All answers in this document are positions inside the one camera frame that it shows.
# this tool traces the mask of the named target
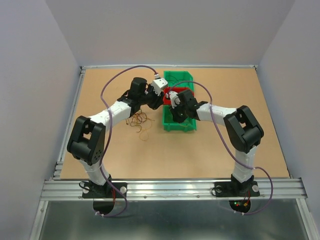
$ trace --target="brown wooden surface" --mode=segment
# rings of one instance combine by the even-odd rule
[[[89,69],[85,73],[78,100],[75,118],[80,115],[92,116],[105,106],[100,100],[104,84],[121,69]],[[264,137],[258,147],[255,166],[264,167],[272,177],[288,177],[286,163],[276,136],[276,132],[254,69],[242,68],[174,68],[157,69],[163,71],[189,71],[194,81],[205,85],[213,96],[213,104],[237,108],[247,105],[264,129]],[[130,88],[133,77],[142,77],[150,83],[152,71],[133,69],[116,78],[107,88],[104,97],[110,105]],[[195,85],[195,97],[208,101],[206,92]],[[120,122],[112,129],[110,146],[103,164],[117,179],[166,179],[166,178],[229,178],[234,161],[228,155],[211,122],[197,121],[197,131],[164,131],[162,126],[162,106],[158,110],[142,107],[154,121],[152,127],[139,136],[137,127]],[[143,124],[149,128],[150,121]],[[227,131],[220,127],[228,145]],[[256,177],[265,177],[257,170]],[[88,178],[82,165],[67,153],[61,179]]]

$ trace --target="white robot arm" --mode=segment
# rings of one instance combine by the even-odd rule
[[[155,110],[163,104],[163,90],[167,86],[168,82],[164,78],[157,78],[151,84],[147,84],[145,79],[135,77],[130,89],[109,109],[90,117],[80,116],[76,119],[67,151],[80,161],[93,184],[98,186],[106,184],[103,173],[110,177],[102,164],[106,129],[110,128],[109,111],[112,114],[112,127],[114,127],[135,114],[141,105],[148,105]]]
[[[183,123],[187,117],[212,122],[211,108],[215,122],[226,127],[235,148],[236,162],[231,175],[231,188],[234,195],[239,196],[247,192],[254,180],[253,168],[257,147],[264,136],[264,131],[251,110],[247,106],[227,108],[205,101],[198,103],[189,89],[179,93],[170,91],[166,98],[171,100],[170,112],[173,120],[178,123]]]

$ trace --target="gray wall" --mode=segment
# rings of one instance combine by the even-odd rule
[[[76,60],[258,64],[294,0],[46,0]]]
[[[1,1],[0,23],[0,238],[25,240],[79,68],[44,0]]]
[[[320,229],[320,1],[296,0],[258,66],[285,160]]]

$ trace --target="purple cable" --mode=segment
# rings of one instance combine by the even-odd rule
[[[151,69],[154,74],[158,74],[157,71],[150,67],[150,66],[147,66],[147,65],[136,65],[136,66],[132,66],[132,67],[129,67],[121,72],[119,72],[118,74],[116,74],[114,77],[112,77],[105,85],[104,87],[102,88],[102,91],[101,91],[101,94],[100,94],[100,98],[102,100],[102,102],[104,103],[104,105],[106,106],[106,109],[108,110],[108,113],[109,113],[109,123],[110,123],[110,126],[109,126],[109,136],[108,136],[108,140],[106,142],[106,145],[105,145],[105,148],[103,150],[103,153],[102,153],[102,156],[101,156],[101,159],[99,161],[99,165],[102,166],[102,162],[103,162],[103,159],[104,159],[104,156],[107,152],[107,149],[109,147],[109,144],[110,144],[110,140],[111,140],[111,135],[112,135],[112,125],[113,125],[113,120],[112,120],[112,112],[111,110],[109,109],[109,105],[107,104],[107,102],[105,101],[104,99],[104,92],[106,90],[106,87],[116,78],[118,77],[119,75],[131,70],[131,69],[135,69],[135,68],[147,68],[147,69]],[[110,218],[110,217],[116,217],[120,214],[122,214],[126,209],[127,209],[127,206],[128,206],[128,201],[127,201],[127,198],[126,196],[120,192],[120,190],[118,190],[109,180],[108,180],[108,177],[105,175],[104,171],[102,170],[102,168],[100,167],[100,171],[101,171],[101,174],[102,176],[104,177],[104,179],[106,180],[106,182],[118,193],[120,194],[123,198],[124,198],[124,201],[125,201],[125,207],[118,213],[114,214],[114,215],[101,215],[100,213],[98,213],[100,216],[104,217],[104,218]]]
[[[209,92],[209,90],[208,90],[204,85],[202,85],[201,83],[196,82],[196,81],[181,81],[181,82],[178,82],[177,84],[173,85],[173,86],[169,89],[169,91],[167,92],[167,94],[169,94],[169,92],[172,90],[172,88],[174,88],[174,87],[177,86],[177,85],[183,84],[183,83],[193,83],[193,84],[197,84],[197,85],[201,86],[201,87],[208,93],[208,95],[209,95],[209,97],[210,97],[210,104],[212,105],[213,98],[212,98],[211,93]],[[241,165],[241,166],[243,166],[243,167],[245,167],[245,168],[247,168],[247,169],[251,169],[251,170],[260,169],[260,170],[262,170],[262,171],[267,175],[267,177],[268,177],[269,180],[270,180],[271,193],[270,193],[270,197],[269,197],[269,199],[268,199],[268,202],[267,202],[262,208],[260,208],[260,209],[257,210],[257,211],[248,212],[248,213],[243,213],[243,212],[241,213],[241,214],[244,214],[244,215],[257,214],[257,213],[261,212],[263,209],[265,209],[265,208],[270,204],[270,202],[271,202],[271,199],[272,199],[272,197],[273,197],[273,195],[274,195],[274,184],[273,184],[273,182],[272,182],[272,179],[271,179],[269,173],[267,173],[267,171],[264,170],[262,167],[260,167],[260,166],[256,166],[256,167],[247,166],[247,165],[243,164],[242,162],[240,162],[240,161],[233,155],[233,153],[231,152],[230,148],[228,147],[228,145],[227,145],[224,137],[222,136],[222,134],[221,134],[221,132],[220,132],[220,129],[219,129],[219,127],[218,127],[218,124],[217,124],[216,119],[215,119],[215,116],[214,116],[214,112],[212,111],[212,107],[210,106],[209,109],[210,109],[211,119],[212,119],[212,122],[213,122],[213,124],[214,124],[214,127],[215,127],[215,129],[216,129],[216,131],[217,131],[217,133],[218,133],[218,135],[219,135],[219,137],[220,137],[220,139],[221,139],[221,141],[222,141],[225,149],[227,150],[227,152],[229,153],[229,155],[233,158],[233,160],[234,160],[236,163],[238,163],[239,165]]]

